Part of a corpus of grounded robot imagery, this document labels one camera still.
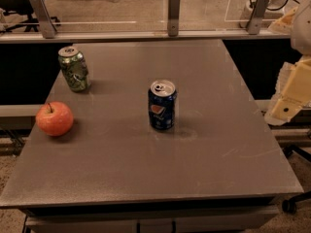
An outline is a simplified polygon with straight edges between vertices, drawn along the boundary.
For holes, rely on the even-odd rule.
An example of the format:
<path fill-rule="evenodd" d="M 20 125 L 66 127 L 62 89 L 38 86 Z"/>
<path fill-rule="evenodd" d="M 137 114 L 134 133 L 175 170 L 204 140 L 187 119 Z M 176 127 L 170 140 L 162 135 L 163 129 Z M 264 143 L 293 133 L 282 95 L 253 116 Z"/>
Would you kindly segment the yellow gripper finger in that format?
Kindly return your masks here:
<path fill-rule="evenodd" d="M 297 7 L 290 9 L 282 17 L 273 21 L 269 25 L 268 30 L 272 33 L 277 33 L 277 34 L 290 34 L 292 30 L 294 15 L 296 11 L 297 11 Z"/>
<path fill-rule="evenodd" d="M 295 64 L 285 62 L 264 119 L 270 125 L 283 125 L 290 122 L 310 102 L 311 57 L 301 57 Z"/>

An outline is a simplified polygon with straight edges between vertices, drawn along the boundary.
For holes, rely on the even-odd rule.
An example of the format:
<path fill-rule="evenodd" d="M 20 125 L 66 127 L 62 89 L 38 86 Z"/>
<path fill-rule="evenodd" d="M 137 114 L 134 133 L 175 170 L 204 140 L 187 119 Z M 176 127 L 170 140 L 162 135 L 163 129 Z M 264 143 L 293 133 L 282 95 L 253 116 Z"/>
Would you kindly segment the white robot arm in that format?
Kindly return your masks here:
<path fill-rule="evenodd" d="M 289 34 L 291 47 L 302 54 L 295 64 L 283 64 L 264 115 L 268 124 L 283 125 L 311 102 L 311 2 L 306 0 L 291 9 L 268 30 Z"/>

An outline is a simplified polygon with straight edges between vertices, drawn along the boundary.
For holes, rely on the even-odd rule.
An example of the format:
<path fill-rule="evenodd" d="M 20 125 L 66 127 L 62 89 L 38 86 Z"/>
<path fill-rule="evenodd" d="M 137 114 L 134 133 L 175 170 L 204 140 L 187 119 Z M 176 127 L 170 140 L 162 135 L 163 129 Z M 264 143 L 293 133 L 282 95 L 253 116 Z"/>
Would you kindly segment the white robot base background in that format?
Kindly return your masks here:
<path fill-rule="evenodd" d="M 283 16 L 285 14 L 284 7 L 287 5 L 289 0 L 269 0 L 266 5 L 264 14 L 262 15 L 262 26 L 267 28 L 273 20 Z M 239 25 L 242 28 L 246 28 L 251 18 L 256 0 L 249 0 L 243 9 Z"/>

